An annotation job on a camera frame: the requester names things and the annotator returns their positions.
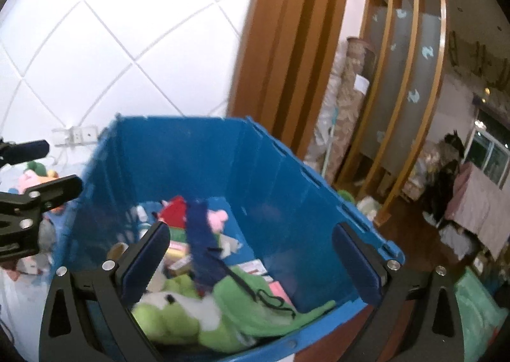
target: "green and white stuffed animal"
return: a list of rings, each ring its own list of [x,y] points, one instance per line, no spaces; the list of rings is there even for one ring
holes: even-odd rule
[[[188,275],[167,280],[160,292],[145,294],[132,313],[154,343],[200,344],[222,353],[240,352],[256,344],[221,313],[213,296],[197,295]]]

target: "blue storage crate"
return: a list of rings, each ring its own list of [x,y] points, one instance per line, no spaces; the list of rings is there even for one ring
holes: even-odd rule
[[[102,136],[83,181],[82,195],[55,223],[55,269],[97,268],[113,244],[134,241],[141,202],[176,195],[225,197],[255,256],[299,311],[337,303],[286,337],[235,356],[202,354],[200,360],[276,361],[362,310],[366,304],[332,248],[338,222],[348,222],[384,259],[404,261],[400,249],[352,204],[250,119],[118,117]]]

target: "diamond wall pattern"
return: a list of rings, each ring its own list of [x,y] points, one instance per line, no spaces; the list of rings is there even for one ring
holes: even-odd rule
[[[224,116],[250,0],[9,0],[0,12],[0,135],[124,115]],[[91,147],[52,148],[80,163]]]

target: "pink tablecloth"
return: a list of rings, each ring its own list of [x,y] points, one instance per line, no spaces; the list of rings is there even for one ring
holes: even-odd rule
[[[472,163],[465,163],[455,179],[445,219],[476,234],[497,258],[510,235],[510,196]]]

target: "wooden partition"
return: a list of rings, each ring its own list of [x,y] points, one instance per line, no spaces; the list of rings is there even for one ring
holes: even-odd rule
[[[386,8],[384,32],[381,9]],[[356,199],[393,182],[377,223],[388,218],[423,146],[442,79],[447,0],[366,0],[361,36],[379,49],[376,73],[335,187]],[[354,186],[355,179],[361,186]]]
[[[346,0],[252,0],[229,116],[251,116],[304,157],[319,115]]]

